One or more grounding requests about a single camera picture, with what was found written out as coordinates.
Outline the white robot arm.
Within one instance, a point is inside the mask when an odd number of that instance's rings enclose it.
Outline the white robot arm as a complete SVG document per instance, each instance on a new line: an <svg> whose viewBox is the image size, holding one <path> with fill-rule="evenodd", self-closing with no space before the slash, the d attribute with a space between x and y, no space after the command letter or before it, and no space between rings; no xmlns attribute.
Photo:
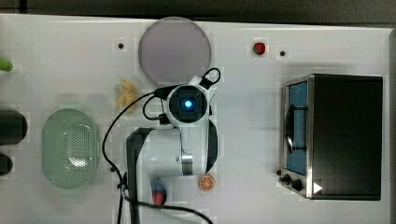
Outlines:
<svg viewBox="0 0 396 224"><path fill-rule="evenodd" d="M143 208L163 208L153 196L166 193L161 179L168 176L204 175L218 157L218 134L209 119L209 89L214 83L206 76L190 82L159 88L154 98L165 101L156 118L157 128L140 127L126 140L127 186L132 224L143 224Z"/></svg>

